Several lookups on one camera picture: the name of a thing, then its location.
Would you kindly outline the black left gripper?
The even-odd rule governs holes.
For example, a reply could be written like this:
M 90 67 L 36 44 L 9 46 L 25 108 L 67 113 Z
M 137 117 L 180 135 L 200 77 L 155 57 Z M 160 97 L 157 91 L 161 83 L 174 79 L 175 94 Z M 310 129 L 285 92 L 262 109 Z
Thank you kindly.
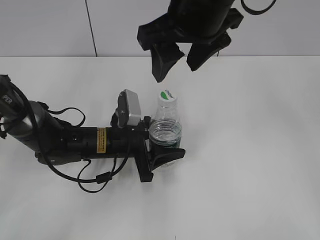
M 144 116 L 137 126 L 112 126 L 109 129 L 109 152 L 124 158 L 113 176 L 123 169 L 129 158 L 134 158 L 140 181 L 151 182 L 153 170 L 185 156 L 186 150 L 183 148 L 155 147 L 150 151 L 149 160 L 146 140 L 149 139 L 151 121 L 150 116 Z

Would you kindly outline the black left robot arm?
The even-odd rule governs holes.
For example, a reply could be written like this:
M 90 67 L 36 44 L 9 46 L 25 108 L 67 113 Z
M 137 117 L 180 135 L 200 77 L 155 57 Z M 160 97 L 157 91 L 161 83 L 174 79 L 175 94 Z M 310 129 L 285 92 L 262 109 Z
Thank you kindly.
M 182 159 L 186 151 L 149 140 L 151 118 L 142 117 L 138 95 L 128 89 L 117 99 L 109 127 L 72 125 L 39 101 L 31 101 L 8 75 L 0 77 L 0 136 L 12 136 L 34 151 L 53 172 L 57 166 L 92 159 L 134 158 L 140 181 L 150 182 L 153 170 Z

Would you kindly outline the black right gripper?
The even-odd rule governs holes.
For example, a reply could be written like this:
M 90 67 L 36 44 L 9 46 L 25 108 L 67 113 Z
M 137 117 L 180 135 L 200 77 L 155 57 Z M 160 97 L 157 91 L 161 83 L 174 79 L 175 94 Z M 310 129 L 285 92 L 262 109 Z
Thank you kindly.
M 237 29 L 244 16 L 231 8 L 217 33 L 200 36 L 182 30 L 167 13 L 152 22 L 138 27 L 136 39 L 144 51 L 151 53 L 151 72 L 157 83 L 161 83 L 170 69 L 185 54 L 176 43 L 191 43 L 187 64 L 192 72 L 198 70 L 210 57 L 232 42 L 228 29 Z

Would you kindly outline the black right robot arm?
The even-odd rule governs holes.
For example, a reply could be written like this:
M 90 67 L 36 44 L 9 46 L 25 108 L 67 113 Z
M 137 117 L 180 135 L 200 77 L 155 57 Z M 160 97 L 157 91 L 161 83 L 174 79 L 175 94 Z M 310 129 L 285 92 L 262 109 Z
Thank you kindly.
M 138 27 L 137 41 L 151 53 L 151 72 L 162 82 L 185 54 L 179 43 L 189 43 L 187 64 L 198 70 L 210 57 L 228 47 L 228 29 L 237 29 L 244 16 L 232 0 L 172 0 L 167 13 Z

